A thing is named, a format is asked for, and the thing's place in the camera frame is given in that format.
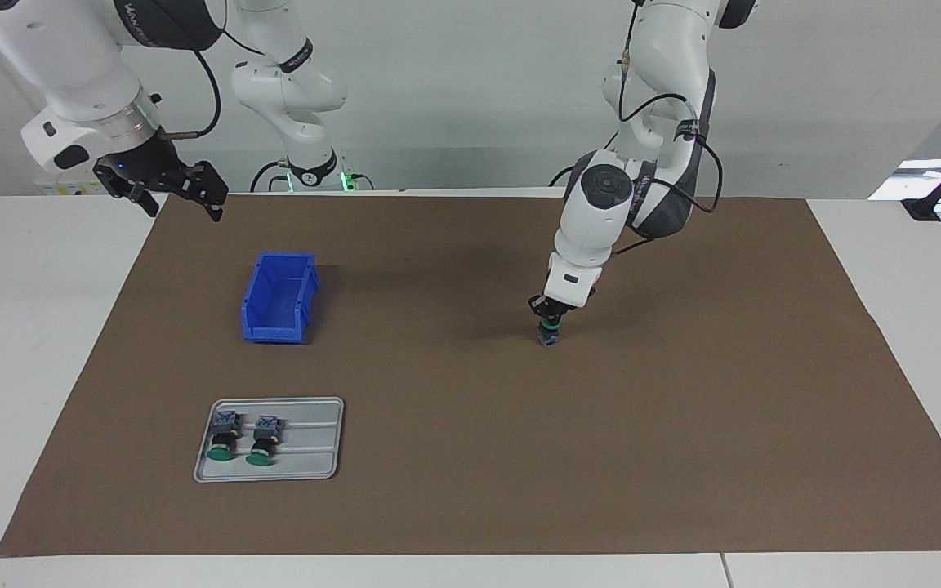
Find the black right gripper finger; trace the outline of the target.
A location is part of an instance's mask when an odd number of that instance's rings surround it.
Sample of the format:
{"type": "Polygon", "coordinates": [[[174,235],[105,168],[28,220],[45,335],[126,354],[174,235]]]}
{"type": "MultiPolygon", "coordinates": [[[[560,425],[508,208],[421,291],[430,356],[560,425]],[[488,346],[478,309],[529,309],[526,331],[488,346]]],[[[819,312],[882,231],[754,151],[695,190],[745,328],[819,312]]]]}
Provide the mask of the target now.
{"type": "Polygon", "coordinates": [[[159,203],[142,184],[134,183],[123,189],[123,197],[137,205],[148,217],[157,217],[160,212],[159,203]]]}
{"type": "Polygon", "coordinates": [[[165,189],[173,196],[201,206],[212,222],[219,223],[223,219],[229,186],[208,161],[166,171],[165,189]]]}

